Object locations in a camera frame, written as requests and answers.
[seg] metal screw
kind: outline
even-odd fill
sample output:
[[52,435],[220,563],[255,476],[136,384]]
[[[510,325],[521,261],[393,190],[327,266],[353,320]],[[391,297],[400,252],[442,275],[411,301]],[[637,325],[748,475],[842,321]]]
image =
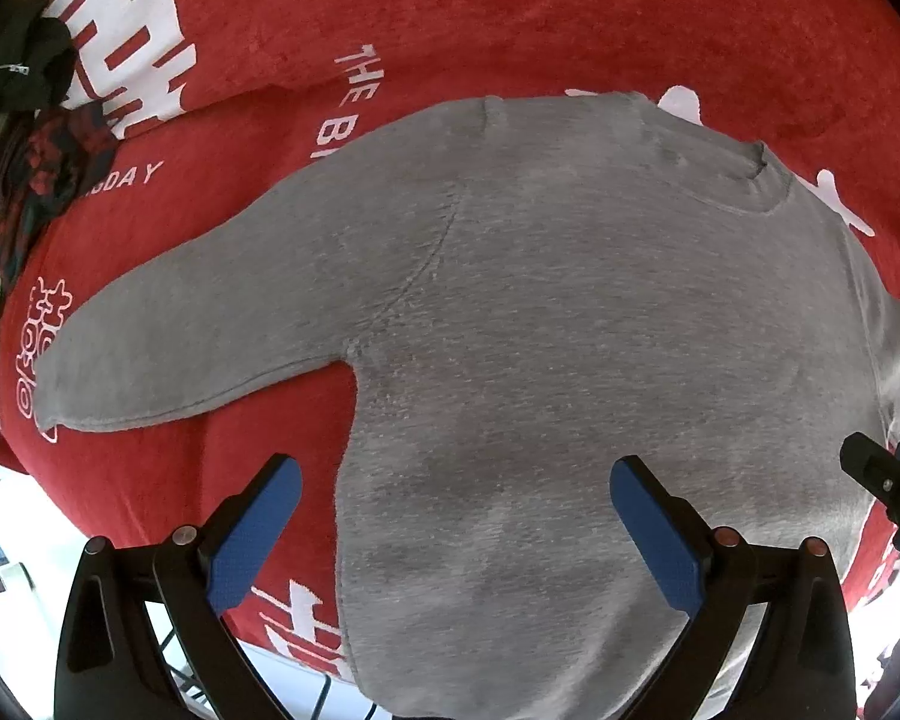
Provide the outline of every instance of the metal screw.
[[197,537],[197,529],[193,525],[181,525],[173,531],[173,543],[185,547]]
[[83,550],[87,555],[98,555],[100,552],[103,552],[104,548],[106,548],[106,539],[103,536],[94,536],[90,541],[87,541]]
[[828,552],[826,542],[822,538],[810,536],[806,541],[807,552],[814,557],[824,557]]
[[740,543],[740,534],[733,528],[717,528],[713,532],[713,538],[724,547],[735,547]]

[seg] red tablecloth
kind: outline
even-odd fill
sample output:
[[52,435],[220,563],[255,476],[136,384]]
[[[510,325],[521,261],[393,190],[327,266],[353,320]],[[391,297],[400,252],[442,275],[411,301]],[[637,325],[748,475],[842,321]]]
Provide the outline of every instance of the red tablecloth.
[[[0,431],[82,531],[117,545],[201,522],[272,452],[298,458],[303,501],[231,623],[317,668],[348,674],[332,490],[350,371],[332,365],[159,427],[41,435],[32,359],[113,278],[433,103],[571,88],[658,100],[682,85],[704,124],[768,142],[823,194],[839,193],[874,230],[866,247],[900,297],[900,21],[884,0],[56,0],[50,10],[82,47],[71,103],[109,98],[127,139],[7,301]],[[173,121],[154,127],[161,119]],[[845,582],[850,605],[879,588],[889,538],[875,512]]]

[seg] red and black plaid fabric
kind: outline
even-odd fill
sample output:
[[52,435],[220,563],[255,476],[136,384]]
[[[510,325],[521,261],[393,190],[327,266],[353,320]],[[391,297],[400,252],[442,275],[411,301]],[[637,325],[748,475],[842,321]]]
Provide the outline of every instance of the red and black plaid fabric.
[[10,292],[43,229],[106,178],[117,139],[103,119],[103,105],[87,103],[72,111],[49,108],[10,158],[0,213],[0,281]]

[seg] gray shirt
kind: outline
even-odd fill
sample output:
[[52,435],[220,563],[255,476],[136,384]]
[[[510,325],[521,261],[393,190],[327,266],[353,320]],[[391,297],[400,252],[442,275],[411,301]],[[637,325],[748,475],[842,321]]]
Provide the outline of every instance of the gray shirt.
[[[610,507],[639,454],[712,525],[818,535],[900,438],[900,303],[763,143],[640,95],[463,100],[360,138],[107,286],[37,363],[47,429],[207,412],[346,360],[338,609],[402,715],[600,720],[674,642]],[[757,618],[703,709],[727,699]]]

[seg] pile of clothes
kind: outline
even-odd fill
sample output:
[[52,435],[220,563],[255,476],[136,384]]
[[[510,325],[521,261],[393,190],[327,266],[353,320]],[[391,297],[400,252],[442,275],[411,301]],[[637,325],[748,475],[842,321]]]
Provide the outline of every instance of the pile of clothes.
[[99,100],[60,107],[77,63],[48,0],[25,0],[0,33],[0,281],[6,295],[40,233],[106,178],[117,139]]

